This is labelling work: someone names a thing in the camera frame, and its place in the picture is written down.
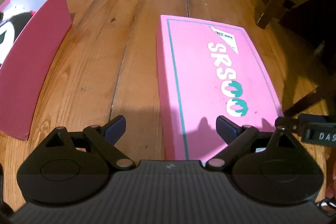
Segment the person's right hand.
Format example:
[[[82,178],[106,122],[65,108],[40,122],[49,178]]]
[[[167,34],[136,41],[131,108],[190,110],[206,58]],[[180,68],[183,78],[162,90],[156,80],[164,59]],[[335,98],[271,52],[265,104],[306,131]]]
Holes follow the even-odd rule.
[[[335,195],[336,195],[336,193],[335,193],[336,192],[335,180],[336,180],[336,165],[335,165],[335,162],[334,162],[333,163],[333,172],[332,172],[332,177],[331,177],[331,183],[326,188],[326,193],[325,193],[326,198],[335,198]]]

